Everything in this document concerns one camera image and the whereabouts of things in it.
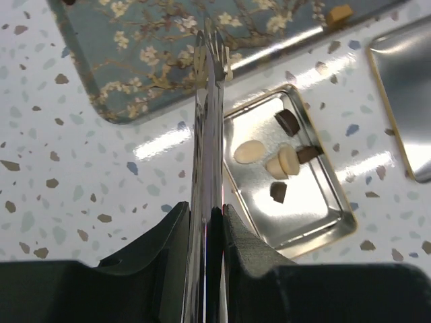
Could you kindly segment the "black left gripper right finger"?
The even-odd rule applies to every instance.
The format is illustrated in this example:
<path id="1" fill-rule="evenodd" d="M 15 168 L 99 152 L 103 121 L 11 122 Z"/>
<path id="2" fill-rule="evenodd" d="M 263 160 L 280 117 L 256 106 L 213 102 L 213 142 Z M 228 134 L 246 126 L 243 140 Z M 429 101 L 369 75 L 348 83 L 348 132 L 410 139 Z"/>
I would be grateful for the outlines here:
<path id="1" fill-rule="evenodd" d="M 223 206 L 229 322 L 429 322 L 430 278 L 410 264 L 297 264 Z"/>

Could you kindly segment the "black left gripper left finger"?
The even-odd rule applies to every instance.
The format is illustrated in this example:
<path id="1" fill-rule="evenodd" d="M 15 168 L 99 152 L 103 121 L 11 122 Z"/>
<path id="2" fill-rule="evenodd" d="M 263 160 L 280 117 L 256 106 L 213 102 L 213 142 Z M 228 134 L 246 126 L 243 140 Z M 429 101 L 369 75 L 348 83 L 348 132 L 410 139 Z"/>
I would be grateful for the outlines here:
<path id="1" fill-rule="evenodd" d="M 2 322 L 181 322 L 189 204 L 89 267 L 76 260 L 1 263 Z"/>

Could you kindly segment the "white heart chocolate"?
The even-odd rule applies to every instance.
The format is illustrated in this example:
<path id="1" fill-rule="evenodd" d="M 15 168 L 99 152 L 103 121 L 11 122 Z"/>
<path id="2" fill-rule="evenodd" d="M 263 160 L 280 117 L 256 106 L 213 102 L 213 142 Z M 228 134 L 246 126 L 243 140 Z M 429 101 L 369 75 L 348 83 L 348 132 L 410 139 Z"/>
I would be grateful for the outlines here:
<path id="1" fill-rule="evenodd" d="M 284 145 L 265 164 L 265 169 L 276 180 L 285 180 L 289 176 L 297 176 L 300 172 L 296 150 L 291 145 Z"/>

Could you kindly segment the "beige round chocolate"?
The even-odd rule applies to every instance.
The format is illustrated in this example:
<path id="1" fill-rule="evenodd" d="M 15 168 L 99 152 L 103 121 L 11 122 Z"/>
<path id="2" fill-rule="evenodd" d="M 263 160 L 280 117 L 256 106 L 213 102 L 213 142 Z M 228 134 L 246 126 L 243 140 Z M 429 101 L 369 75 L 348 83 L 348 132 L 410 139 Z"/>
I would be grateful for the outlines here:
<path id="1" fill-rule="evenodd" d="M 266 154 L 266 148 L 258 140 L 250 140 L 239 145 L 234 152 L 234 159 L 239 164 L 251 164 L 259 161 Z"/>

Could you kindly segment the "metal tongs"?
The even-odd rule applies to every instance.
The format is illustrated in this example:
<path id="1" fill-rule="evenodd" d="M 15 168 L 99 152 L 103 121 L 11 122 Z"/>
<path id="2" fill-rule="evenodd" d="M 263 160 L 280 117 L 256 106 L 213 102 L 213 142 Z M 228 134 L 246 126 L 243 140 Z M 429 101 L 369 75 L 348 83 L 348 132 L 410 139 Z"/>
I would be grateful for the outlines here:
<path id="1" fill-rule="evenodd" d="M 224 45 L 213 20 L 206 15 L 195 47 Z M 223 259 L 223 125 L 224 83 L 210 78 L 205 87 L 195 83 L 194 152 L 189 248 L 183 322 L 220 321 Z"/>

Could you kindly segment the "white square chocolate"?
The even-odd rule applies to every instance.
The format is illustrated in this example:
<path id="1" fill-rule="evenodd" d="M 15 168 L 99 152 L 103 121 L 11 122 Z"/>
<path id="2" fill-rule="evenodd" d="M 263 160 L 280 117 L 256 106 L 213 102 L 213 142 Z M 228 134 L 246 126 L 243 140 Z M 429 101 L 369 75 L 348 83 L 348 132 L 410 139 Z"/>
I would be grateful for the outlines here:
<path id="1" fill-rule="evenodd" d="M 205 87 L 210 78 L 223 83 L 233 79 L 230 48 L 210 49 L 208 45 L 198 44 L 193 55 L 193 72 L 197 87 Z"/>

